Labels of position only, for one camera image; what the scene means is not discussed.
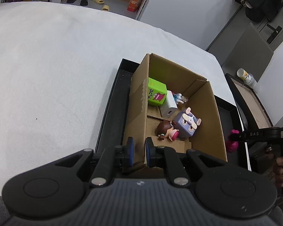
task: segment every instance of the gray floor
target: gray floor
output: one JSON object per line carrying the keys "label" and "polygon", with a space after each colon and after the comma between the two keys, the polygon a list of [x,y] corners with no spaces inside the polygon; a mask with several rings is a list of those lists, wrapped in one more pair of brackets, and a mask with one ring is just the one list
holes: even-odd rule
{"label": "gray floor", "polygon": [[[135,19],[137,15],[137,11],[133,13],[127,10],[128,4],[129,4],[129,2],[127,1],[122,1],[122,0],[103,0],[103,1],[105,2],[104,5],[108,5],[110,7],[110,12],[112,13],[117,13],[117,14],[129,17],[132,19]],[[81,0],[76,0],[74,3],[72,3],[72,5],[80,6],[80,2]],[[101,10],[103,5],[97,4],[93,2],[92,0],[88,0],[88,5],[86,7]]]}

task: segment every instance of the green toy block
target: green toy block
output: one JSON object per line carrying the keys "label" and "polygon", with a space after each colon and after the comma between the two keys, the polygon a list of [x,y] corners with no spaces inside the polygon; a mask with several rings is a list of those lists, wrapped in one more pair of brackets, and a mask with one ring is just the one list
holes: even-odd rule
{"label": "green toy block", "polygon": [[149,77],[148,79],[148,103],[151,105],[162,105],[167,97],[165,84]]}

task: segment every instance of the toy figurine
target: toy figurine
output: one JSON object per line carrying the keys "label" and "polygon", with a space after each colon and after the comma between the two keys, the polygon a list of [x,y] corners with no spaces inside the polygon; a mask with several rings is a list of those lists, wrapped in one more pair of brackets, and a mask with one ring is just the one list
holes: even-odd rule
{"label": "toy figurine", "polygon": [[172,121],[174,128],[179,130],[178,137],[181,139],[192,137],[200,123],[201,119],[197,119],[191,113],[191,108],[178,113]]}
{"label": "toy figurine", "polygon": [[175,100],[175,103],[178,105],[179,103],[183,104],[183,103],[186,103],[189,99],[184,97],[181,93],[173,93],[173,98]]}
{"label": "toy figurine", "polygon": [[148,78],[148,103],[151,105],[159,106],[164,103],[167,97],[167,87],[165,84]]}
{"label": "toy figurine", "polygon": [[171,141],[174,141],[178,136],[178,131],[179,130],[174,129],[173,124],[167,120],[160,122],[157,126],[157,134],[159,140],[169,138]]}

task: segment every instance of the white tablecloth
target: white tablecloth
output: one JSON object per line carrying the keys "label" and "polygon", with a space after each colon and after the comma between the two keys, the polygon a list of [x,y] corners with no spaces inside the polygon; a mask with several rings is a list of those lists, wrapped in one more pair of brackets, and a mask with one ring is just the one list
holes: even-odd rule
{"label": "white tablecloth", "polygon": [[122,58],[146,53],[203,75],[235,104],[215,57],[159,28],[73,5],[0,4],[0,194],[18,173],[95,148]]}

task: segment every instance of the bottle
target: bottle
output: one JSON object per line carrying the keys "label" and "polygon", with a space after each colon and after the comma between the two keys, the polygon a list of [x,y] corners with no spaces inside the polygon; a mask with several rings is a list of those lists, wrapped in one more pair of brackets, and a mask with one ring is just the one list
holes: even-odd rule
{"label": "bottle", "polygon": [[255,78],[252,74],[247,73],[244,69],[240,68],[237,70],[237,76],[240,77],[246,85],[254,89],[255,85],[257,84]]}

